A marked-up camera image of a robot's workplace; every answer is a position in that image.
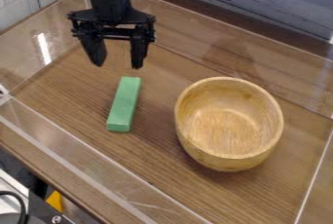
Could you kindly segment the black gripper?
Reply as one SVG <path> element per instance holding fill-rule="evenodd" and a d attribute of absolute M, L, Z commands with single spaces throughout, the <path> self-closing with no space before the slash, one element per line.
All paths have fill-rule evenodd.
<path fill-rule="evenodd" d="M 147 55 L 147 43 L 155 41 L 156 18 L 137 11 L 129 0 L 91 0 L 91 9 L 71 12 L 71 33 L 93 65 L 107 57 L 105 39 L 128 40 L 131 68 L 139 69 Z"/>

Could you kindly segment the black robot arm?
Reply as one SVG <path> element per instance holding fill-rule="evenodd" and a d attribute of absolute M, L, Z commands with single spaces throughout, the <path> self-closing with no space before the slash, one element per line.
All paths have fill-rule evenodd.
<path fill-rule="evenodd" d="M 91 8 L 68 13 L 71 34 L 77 38 L 91 62 L 101 66 L 107 58 L 104 40 L 129 42 L 131 67 L 143 66 L 148 46 L 155 42 L 156 17 L 137 11 L 129 0 L 89 0 Z"/>

